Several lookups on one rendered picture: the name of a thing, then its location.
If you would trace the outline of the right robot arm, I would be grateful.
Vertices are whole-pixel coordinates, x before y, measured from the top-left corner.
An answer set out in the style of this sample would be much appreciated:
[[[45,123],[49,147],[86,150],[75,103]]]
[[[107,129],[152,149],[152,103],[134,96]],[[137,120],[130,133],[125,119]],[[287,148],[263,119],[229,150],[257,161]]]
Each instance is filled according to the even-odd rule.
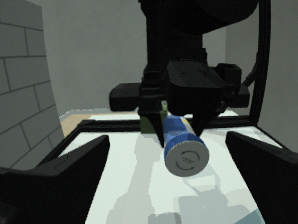
[[[258,1],[138,0],[142,2],[141,10],[146,17],[146,32],[148,22],[147,65],[142,86],[165,92],[167,110],[174,116],[215,115],[220,101],[236,99],[242,69],[228,63],[208,66],[206,51],[195,51],[194,59],[178,59],[178,50],[167,49],[159,71],[158,42],[168,39],[203,41],[202,34],[247,19]]]

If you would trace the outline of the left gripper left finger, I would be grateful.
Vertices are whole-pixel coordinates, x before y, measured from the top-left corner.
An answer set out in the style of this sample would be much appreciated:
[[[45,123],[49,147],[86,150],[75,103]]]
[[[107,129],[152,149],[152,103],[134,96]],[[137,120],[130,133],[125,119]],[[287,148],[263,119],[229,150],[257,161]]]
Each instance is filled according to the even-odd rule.
[[[85,224],[109,149],[101,135],[30,170],[0,167],[0,201],[31,224]]]

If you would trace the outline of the translucent blue pill bottle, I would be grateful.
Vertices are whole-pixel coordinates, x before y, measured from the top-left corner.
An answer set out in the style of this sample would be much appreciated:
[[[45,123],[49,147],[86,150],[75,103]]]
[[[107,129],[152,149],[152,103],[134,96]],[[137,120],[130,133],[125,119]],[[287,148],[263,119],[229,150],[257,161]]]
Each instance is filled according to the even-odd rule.
[[[181,134],[196,135],[184,116],[174,116],[170,114],[163,120],[162,127],[165,146],[175,136]]]

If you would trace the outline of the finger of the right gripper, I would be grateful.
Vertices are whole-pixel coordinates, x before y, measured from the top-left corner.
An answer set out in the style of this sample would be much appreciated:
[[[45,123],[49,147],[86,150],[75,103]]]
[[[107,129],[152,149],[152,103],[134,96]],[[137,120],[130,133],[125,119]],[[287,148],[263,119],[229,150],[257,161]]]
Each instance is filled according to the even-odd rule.
[[[193,129],[196,136],[200,137],[209,121],[216,115],[223,114],[225,111],[226,109],[224,109],[223,107],[218,107],[215,115],[213,116],[193,115],[191,128]]]
[[[164,142],[164,134],[163,134],[159,104],[157,105],[157,111],[139,111],[138,109],[137,113],[138,113],[138,116],[144,116],[151,122],[157,134],[161,147],[164,148],[165,142]]]

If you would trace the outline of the blue ribbed bottle cap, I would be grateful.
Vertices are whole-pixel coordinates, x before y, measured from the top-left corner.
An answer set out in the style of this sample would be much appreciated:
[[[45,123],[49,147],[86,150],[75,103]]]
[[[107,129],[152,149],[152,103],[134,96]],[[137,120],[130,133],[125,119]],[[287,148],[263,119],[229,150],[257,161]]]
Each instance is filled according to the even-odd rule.
[[[167,170],[178,177],[191,177],[200,173],[207,166],[209,157],[205,143],[193,134],[175,136],[164,150]]]

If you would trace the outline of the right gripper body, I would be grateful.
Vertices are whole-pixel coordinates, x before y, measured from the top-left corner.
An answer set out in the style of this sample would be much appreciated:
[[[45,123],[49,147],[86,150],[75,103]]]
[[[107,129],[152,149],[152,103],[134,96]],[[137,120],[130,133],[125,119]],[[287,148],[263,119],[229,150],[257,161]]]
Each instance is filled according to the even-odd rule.
[[[159,70],[167,49],[178,50],[178,59],[194,59],[195,51],[206,51],[203,41],[198,39],[168,39],[158,42]],[[140,97],[139,97],[140,96]],[[157,111],[158,101],[166,101],[165,93],[159,88],[142,88],[141,83],[121,83],[109,93],[109,105],[112,112],[134,111],[139,105],[139,111]],[[234,101],[224,101],[230,108],[247,108],[250,93],[247,86],[242,85]]]

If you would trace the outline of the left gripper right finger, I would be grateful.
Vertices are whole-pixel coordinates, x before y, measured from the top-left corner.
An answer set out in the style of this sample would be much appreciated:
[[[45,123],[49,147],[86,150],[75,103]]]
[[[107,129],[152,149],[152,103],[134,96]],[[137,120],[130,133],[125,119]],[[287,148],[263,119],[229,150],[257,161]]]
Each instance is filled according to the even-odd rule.
[[[266,224],[298,224],[298,153],[228,131],[225,144]]]

